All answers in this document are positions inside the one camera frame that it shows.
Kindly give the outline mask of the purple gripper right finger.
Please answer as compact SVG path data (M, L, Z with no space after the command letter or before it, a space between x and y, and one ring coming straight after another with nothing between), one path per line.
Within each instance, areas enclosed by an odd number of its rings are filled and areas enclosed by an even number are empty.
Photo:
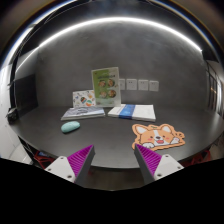
M134 154L145 184L152 183L183 169L183 166L169 154L160 155L138 144L135 145Z

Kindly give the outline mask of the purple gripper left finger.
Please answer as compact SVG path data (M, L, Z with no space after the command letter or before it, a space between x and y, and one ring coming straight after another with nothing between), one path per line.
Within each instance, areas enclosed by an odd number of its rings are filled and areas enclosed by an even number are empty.
M94 156L94 146L90 145L68 157L59 156L46 171L72 183L83 183Z

